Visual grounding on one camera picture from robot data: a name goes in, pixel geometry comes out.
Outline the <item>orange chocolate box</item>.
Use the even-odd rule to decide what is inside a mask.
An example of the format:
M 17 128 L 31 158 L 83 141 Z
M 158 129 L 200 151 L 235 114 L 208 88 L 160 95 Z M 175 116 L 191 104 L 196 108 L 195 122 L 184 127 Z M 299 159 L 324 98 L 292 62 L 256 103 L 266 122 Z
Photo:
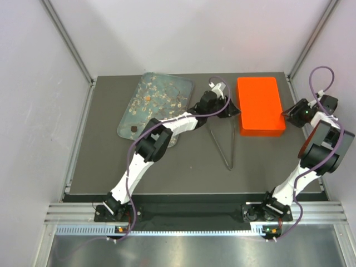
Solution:
M 285 120 L 281 116 L 240 116 L 239 126 L 242 136 L 278 137 L 286 130 Z

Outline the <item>orange box lid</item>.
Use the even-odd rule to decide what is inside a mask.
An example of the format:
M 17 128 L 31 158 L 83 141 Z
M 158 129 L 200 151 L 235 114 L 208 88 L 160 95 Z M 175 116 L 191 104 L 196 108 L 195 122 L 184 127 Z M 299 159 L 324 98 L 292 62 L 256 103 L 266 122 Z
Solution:
M 237 78 L 236 99 L 241 110 L 240 116 L 281 116 L 283 118 L 275 77 Z

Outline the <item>metal serving tongs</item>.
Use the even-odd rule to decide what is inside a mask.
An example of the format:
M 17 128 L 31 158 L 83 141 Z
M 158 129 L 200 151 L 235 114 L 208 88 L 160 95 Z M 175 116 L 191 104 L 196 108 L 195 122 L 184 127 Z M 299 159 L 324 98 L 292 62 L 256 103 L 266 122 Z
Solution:
M 236 122 L 230 120 L 230 141 L 221 142 L 218 136 L 213 131 L 211 124 L 207 123 L 207 130 L 212 138 L 213 143 L 228 171 L 232 171 L 235 163 L 235 143 L 236 143 Z

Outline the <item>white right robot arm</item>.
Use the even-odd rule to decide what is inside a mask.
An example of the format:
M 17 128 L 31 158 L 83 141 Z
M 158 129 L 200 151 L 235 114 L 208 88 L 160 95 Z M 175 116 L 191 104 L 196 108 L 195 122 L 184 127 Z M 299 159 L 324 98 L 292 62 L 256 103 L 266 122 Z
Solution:
M 318 97 L 319 102 L 302 99 L 282 113 L 292 125 L 301 128 L 308 123 L 313 130 L 298 153 L 297 167 L 282 184 L 266 193 L 259 207 L 266 221 L 284 220 L 293 200 L 308 184 L 339 167 L 355 138 L 355 134 L 341 131 L 333 116 L 338 99 Z

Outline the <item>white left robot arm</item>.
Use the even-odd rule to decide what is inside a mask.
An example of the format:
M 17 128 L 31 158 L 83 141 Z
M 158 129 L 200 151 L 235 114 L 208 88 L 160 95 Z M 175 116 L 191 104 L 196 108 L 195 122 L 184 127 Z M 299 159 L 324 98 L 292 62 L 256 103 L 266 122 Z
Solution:
M 126 171 L 103 201 L 113 220 L 125 217 L 127 204 L 144 173 L 165 154 L 172 137 L 203 126 L 209 117 L 230 118 L 241 114 L 230 95 L 221 90 L 204 92 L 200 101 L 182 115 L 168 120 L 152 118 L 127 153 Z

